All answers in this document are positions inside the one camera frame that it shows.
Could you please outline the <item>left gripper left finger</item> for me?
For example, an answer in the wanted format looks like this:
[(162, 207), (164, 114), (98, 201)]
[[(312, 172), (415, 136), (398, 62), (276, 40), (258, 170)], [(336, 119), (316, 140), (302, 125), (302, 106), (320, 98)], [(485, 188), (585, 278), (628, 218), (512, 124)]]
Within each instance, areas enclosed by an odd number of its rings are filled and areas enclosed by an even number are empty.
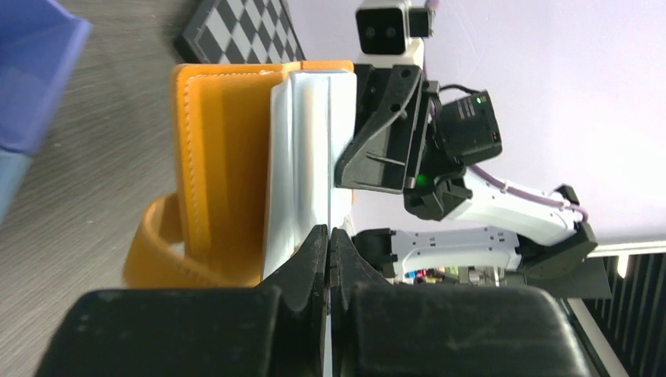
[(328, 227), (314, 226), (298, 251), (260, 283), (280, 289), (271, 352), (271, 376), (322, 376)]

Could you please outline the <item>orange leather card holder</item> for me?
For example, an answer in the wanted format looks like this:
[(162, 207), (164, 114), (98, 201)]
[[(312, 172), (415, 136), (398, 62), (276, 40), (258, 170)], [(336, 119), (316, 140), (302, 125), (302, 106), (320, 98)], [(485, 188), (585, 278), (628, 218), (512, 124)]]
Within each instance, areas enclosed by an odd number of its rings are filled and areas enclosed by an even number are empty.
[(349, 60), (179, 64), (170, 77), (175, 192), (152, 201), (123, 268), (130, 288), (253, 287), (263, 274), (271, 89)]

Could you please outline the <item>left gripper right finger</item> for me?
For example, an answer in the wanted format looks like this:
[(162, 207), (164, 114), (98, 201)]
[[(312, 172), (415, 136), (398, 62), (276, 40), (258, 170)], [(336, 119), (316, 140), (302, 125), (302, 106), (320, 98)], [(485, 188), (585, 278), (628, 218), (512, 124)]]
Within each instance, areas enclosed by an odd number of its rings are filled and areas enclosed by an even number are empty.
[(395, 287), (359, 254), (346, 231), (330, 241), (331, 347), (334, 376), (395, 376)]

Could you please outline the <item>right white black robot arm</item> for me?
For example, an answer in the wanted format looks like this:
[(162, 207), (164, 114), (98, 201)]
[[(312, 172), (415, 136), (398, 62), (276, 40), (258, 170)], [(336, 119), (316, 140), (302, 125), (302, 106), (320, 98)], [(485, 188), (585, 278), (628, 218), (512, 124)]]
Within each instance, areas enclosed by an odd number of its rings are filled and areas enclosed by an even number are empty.
[(472, 221), (438, 232), (367, 229), (352, 241), (386, 279), (410, 283), (418, 272), (456, 267), (459, 282), (478, 274), (489, 284), (522, 279), (556, 298), (607, 299), (606, 267), (575, 190), (519, 188), (485, 172), (502, 137), (491, 97), (463, 87), (440, 99), (442, 86), (416, 65), (356, 64), (355, 133), (335, 168), (345, 189), (396, 194), (426, 221)]

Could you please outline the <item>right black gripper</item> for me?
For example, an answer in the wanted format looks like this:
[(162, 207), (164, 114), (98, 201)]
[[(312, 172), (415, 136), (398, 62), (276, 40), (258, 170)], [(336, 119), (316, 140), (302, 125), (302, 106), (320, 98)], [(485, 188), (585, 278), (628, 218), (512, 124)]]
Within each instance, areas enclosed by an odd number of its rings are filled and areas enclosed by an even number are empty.
[(423, 71), (417, 65), (355, 64), (354, 135), (334, 169), (335, 185), (401, 194), (419, 117)]

